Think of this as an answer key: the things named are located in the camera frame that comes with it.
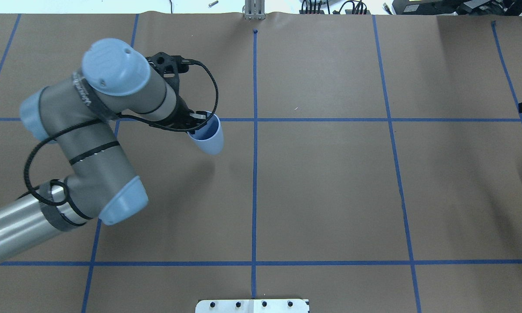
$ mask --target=black cable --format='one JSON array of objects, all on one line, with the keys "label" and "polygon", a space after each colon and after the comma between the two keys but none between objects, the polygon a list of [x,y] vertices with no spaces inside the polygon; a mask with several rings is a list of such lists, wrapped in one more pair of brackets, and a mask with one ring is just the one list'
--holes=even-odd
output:
[{"label": "black cable", "polygon": [[160,125],[158,123],[155,123],[155,122],[152,122],[152,121],[148,121],[146,119],[142,119],[141,117],[136,117],[134,115],[127,115],[127,114],[118,113],[117,114],[118,117],[120,117],[121,119],[133,119],[133,120],[136,120],[136,121],[140,121],[140,122],[146,123],[147,125],[149,125],[151,127],[155,127],[155,128],[162,129],[162,130],[176,131],[178,133],[185,133],[185,132],[188,132],[188,131],[198,130],[201,127],[207,125],[207,122],[213,117],[213,115],[215,114],[215,111],[217,111],[217,106],[218,106],[218,103],[219,103],[219,88],[217,86],[217,82],[215,81],[215,78],[213,77],[213,74],[211,74],[211,71],[209,71],[207,66],[205,66],[203,63],[201,63],[199,61],[196,61],[196,60],[188,59],[188,61],[191,62],[190,63],[191,65],[199,65],[199,66],[201,66],[205,70],[205,72],[207,72],[207,75],[209,75],[209,77],[211,78],[211,81],[213,81],[213,86],[215,87],[215,105],[213,107],[213,111],[211,112],[211,115],[207,116],[207,119],[205,119],[203,122],[201,122],[199,125],[197,125],[195,127],[188,128],[188,129],[179,129],[179,128],[166,127],[166,126]]},{"label": "black cable", "polygon": [[360,6],[360,10],[356,10],[356,14],[367,14],[367,6],[362,0],[360,0],[358,6]]},{"label": "black cable", "polygon": [[[218,103],[219,103],[219,88],[217,86],[217,82],[215,81],[215,78],[213,77],[213,74],[211,74],[211,71],[209,71],[207,66],[205,66],[200,61],[190,60],[190,59],[188,61],[190,61],[191,65],[199,65],[199,66],[201,66],[205,70],[205,72],[207,72],[207,74],[211,78],[211,81],[213,81],[213,86],[215,87],[215,105],[213,106],[213,111],[211,112],[211,115],[207,116],[207,119],[205,119],[199,125],[197,125],[195,127],[192,127],[192,128],[189,128],[189,129],[176,129],[176,128],[164,127],[164,126],[159,125],[157,123],[148,121],[146,119],[142,119],[141,117],[134,117],[133,115],[125,115],[125,114],[122,114],[122,113],[118,113],[117,115],[120,118],[133,119],[133,120],[141,121],[143,123],[147,123],[149,126],[152,126],[152,127],[157,127],[157,128],[160,128],[160,129],[169,130],[169,131],[176,131],[176,132],[194,131],[194,130],[200,129],[201,127],[204,127],[207,124],[207,122],[213,117],[215,111],[217,111],[217,106],[218,106]],[[62,189],[64,190],[64,195],[65,195],[64,200],[59,201],[59,202],[54,202],[54,201],[50,201],[47,198],[44,198],[43,196],[41,196],[37,192],[39,187],[38,186],[37,187],[33,187],[33,185],[31,184],[31,180],[30,180],[30,167],[31,167],[31,164],[33,162],[33,159],[35,158],[35,156],[39,152],[39,150],[41,148],[43,148],[44,145],[48,144],[49,142],[51,142],[53,140],[56,140],[58,137],[66,134],[66,133],[69,133],[70,131],[74,131],[76,129],[80,129],[80,128],[83,128],[83,127],[88,127],[88,126],[91,126],[91,125],[95,125],[95,124],[101,123],[101,122],[102,121],[100,119],[94,119],[94,120],[89,120],[89,121],[85,121],[85,122],[82,122],[82,123],[78,123],[76,125],[73,125],[71,127],[66,128],[64,130],[58,131],[58,133],[55,133],[54,135],[51,135],[51,136],[47,137],[46,139],[44,139],[43,141],[41,141],[40,143],[38,143],[35,146],[35,148],[33,148],[33,150],[31,151],[31,153],[29,154],[29,156],[27,157],[27,160],[25,162],[25,166],[23,168],[23,181],[25,183],[25,187],[27,188],[27,192],[24,193],[23,195],[21,195],[19,198],[22,198],[24,196],[27,196],[28,194],[31,194],[31,196],[35,197],[37,200],[39,200],[40,202],[46,204],[47,206],[61,206],[62,204],[65,204],[66,202],[70,201],[70,191],[68,190],[68,186],[66,184],[64,184],[63,182],[56,182],[55,184],[57,186],[62,187]]]},{"label": "black cable", "polygon": [[391,9],[388,7],[387,3],[383,3],[383,10],[385,10],[388,14],[392,15]]},{"label": "black cable", "polygon": [[359,1],[348,0],[348,1],[344,2],[344,3],[342,4],[342,6],[340,6],[340,8],[338,9],[338,14],[340,14],[340,12],[342,12],[342,8],[343,8],[344,5],[347,4],[347,3],[351,3],[351,4],[352,4],[352,12],[353,12],[354,9],[356,8],[356,4],[355,4],[355,2],[359,2]]},{"label": "black cable", "polygon": [[62,189],[64,189],[64,194],[66,195],[66,197],[64,198],[64,200],[62,200],[60,202],[50,201],[47,198],[44,198],[43,196],[41,196],[37,192],[38,187],[37,188],[33,187],[33,185],[31,184],[30,177],[29,177],[29,170],[31,167],[31,163],[33,162],[33,159],[37,155],[38,151],[41,148],[43,148],[44,145],[48,144],[50,141],[53,141],[53,140],[57,139],[58,137],[64,135],[65,133],[69,133],[70,131],[80,129],[83,127],[87,127],[87,126],[91,126],[91,125],[95,125],[96,123],[101,123],[101,122],[102,121],[100,119],[95,119],[95,120],[90,120],[90,121],[86,121],[83,123],[78,123],[74,126],[71,126],[64,130],[58,131],[58,133],[55,133],[54,135],[48,137],[47,139],[44,139],[35,148],[33,148],[33,151],[31,151],[31,153],[27,157],[27,161],[25,162],[25,166],[23,168],[23,181],[24,181],[25,187],[27,188],[27,191],[28,191],[27,194],[31,194],[31,196],[34,196],[37,200],[46,204],[47,206],[61,206],[62,204],[68,202],[68,200],[70,198],[70,191],[68,190],[68,187],[64,183],[59,184],[59,186],[61,186]]}]

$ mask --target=blue cup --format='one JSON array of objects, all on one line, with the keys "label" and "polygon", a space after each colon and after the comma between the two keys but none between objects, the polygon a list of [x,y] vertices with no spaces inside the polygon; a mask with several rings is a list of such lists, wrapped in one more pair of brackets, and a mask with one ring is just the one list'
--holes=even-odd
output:
[{"label": "blue cup", "polygon": [[221,126],[221,120],[216,114],[209,119],[207,125],[196,130],[193,135],[191,133],[187,134],[204,153],[215,155],[223,150],[223,128]]}]

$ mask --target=blue tape line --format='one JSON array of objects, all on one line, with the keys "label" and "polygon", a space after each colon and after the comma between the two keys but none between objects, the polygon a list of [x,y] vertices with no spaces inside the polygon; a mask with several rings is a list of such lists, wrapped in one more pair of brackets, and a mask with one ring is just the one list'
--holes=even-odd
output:
[{"label": "blue tape line", "polygon": [[87,301],[89,300],[89,292],[90,292],[90,282],[93,279],[93,270],[94,270],[94,259],[97,255],[97,246],[98,246],[98,238],[100,236],[100,225],[102,224],[102,221],[97,218],[97,227],[94,231],[94,240],[93,240],[93,250],[90,254],[90,264],[89,264],[89,271],[87,272],[87,282],[85,283],[85,293],[84,293],[84,300],[83,304],[81,305],[81,313],[85,313],[87,310]]},{"label": "blue tape line", "polygon": [[19,20],[21,19],[21,14],[18,14],[16,18],[16,23],[12,28],[12,33],[10,34],[10,38],[8,40],[8,44],[6,44],[6,48],[4,50],[4,54],[2,55],[2,59],[0,60],[0,73],[2,72],[2,67],[4,66],[4,61],[6,60],[6,56],[8,55],[8,51],[10,50],[10,46],[12,45],[12,41],[14,39],[14,35],[16,34],[17,26],[19,25]]},{"label": "blue tape line", "polygon": [[[406,245],[408,246],[408,257],[410,261],[414,261],[414,252],[412,251],[412,238],[410,236],[410,226],[408,225],[408,212],[406,212],[406,201],[404,199],[404,188],[402,188],[402,176],[400,176],[400,166],[398,164],[398,153],[396,152],[396,141],[394,135],[394,129],[392,128],[392,119],[391,119],[391,108],[388,103],[388,92],[387,92],[387,83],[385,81],[385,70],[383,69],[383,59],[381,57],[381,46],[379,45],[379,34],[377,29],[377,20],[375,19],[375,15],[371,16],[373,19],[373,31],[375,33],[375,45],[377,47],[377,56],[379,60],[379,71],[381,73],[381,85],[383,87],[383,97],[385,98],[385,108],[387,110],[387,118],[388,118],[388,132],[391,137],[391,145],[392,145],[392,155],[395,161],[395,170],[396,170],[396,181],[398,182],[398,192],[400,193],[400,201],[402,203],[402,215],[404,216],[404,232],[406,233]],[[412,285],[414,285],[414,298],[416,301],[416,309],[418,313],[422,313],[422,305],[420,303],[420,293],[418,288],[418,278],[416,276],[416,269],[414,265],[412,268]]]},{"label": "blue tape line", "polygon": [[258,266],[382,266],[382,265],[410,265],[406,260],[392,261],[258,261]]},{"label": "blue tape line", "polygon": [[137,33],[137,24],[139,22],[139,14],[136,14],[135,15],[135,20],[134,20],[134,31],[131,33],[131,43],[130,43],[130,46],[133,48],[134,47],[134,44],[135,44],[135,34]]},{"label": "blue tape line", "polygon": [[89,266],[85,261],[5,261],[0,266]]},{"label": "blue tape line", "polygon": [[197,262],[94,262],[95,266],[152,266],[152,267],[193,267],[193,266],[251,266],[250,261],[197,261]]},{"label": "blue tape line", "polygon": [[279,118],[279,117],[270,117],[270,118],[261,118],[258,119],[259,122],[386,122],[385,118],[362,118],[362,117],[353,117],[353,118],[320,118],[320,117],[295,117],[295,118]]},{"label": "blue tape line", "polygon": [[251,206],[251,297],[257,295],[257,29],[253,29],[253,190]]},{"label": "blue tape line", "polygon": [[522,264],[522,260],[421,260],[415,265]]},{"label": "blue tape line", "polygon": [[240,117],[220,117],[219,118],[223,122],[253,122],[255,119],[249,118],[240,118]]},{"label": "blue tape line", "polygon": [[119,130],[120,130],[120,120],[116,121],[116,126],[114,127],[114,137],[118,138]]},{"label": "blue tape line", "polygon": [[[514,105],[516,105],[516,109],[518,109],[518,99],[516,97],[516,92],[514,91],[514,86],[512,85],[512,80],[510,79],[508,69],[506,68],[506,63],[505,63],[504,57],[503,57],[503,51],[501,51],[499,37],[497,36],[496,20],[491,22],[491,29],[493,31],[493,37],[495,38],[495,45],[497,46],[497,52],[499,53],[499,59],[501,61],[501,65],[503,66],[503,71],[505,72],[506,81],[508,82],[508,86],[510,88],[510,93],[512,94],[512,99],[514,100]],[[522,114],[518,113],[518,115],[520,116],[520,122],[522,123]]]},{"label": "blue tape line", "polygon": [[412,118],[392,117],[393,122],[520,122],[520,119],[460,119],[460,118]]},{"label": "blue tape line", "polygon": [[0,122],[20,122],[19,117],[0,117]]},{"label": "blue tape line", "polygon": [[[6,261],[0,266],[89,266],[84,261]],[[117,267],[197,267],[197,266],[251,266],[251,261],[95,261],[94,266]],[[390,261],[256,261],[256,266],[424,266],[424,265],[510,265],[522,264],[522,259],[491,260],[390,260]]]}]

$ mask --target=silver bracket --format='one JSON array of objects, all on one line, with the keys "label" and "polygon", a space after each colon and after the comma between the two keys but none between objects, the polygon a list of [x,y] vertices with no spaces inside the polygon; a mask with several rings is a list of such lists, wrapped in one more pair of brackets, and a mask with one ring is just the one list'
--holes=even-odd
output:
[{"label": "silver bracket", "polygon": [[246,20],[265,20],[265,0],[245,0]]},{"label": "silver bracket", "polygon": [[309,313],[308,299],[202,300],[195,313]]}]

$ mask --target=metal plate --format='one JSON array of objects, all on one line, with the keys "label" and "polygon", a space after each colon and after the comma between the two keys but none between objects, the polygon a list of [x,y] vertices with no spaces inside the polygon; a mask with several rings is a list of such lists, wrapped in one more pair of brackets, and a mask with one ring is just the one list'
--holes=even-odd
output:
[{"label": "metal plate", "polygon": [[202,300],[195,313],[309,313],[309,300],[303,299],[248,299]]}]

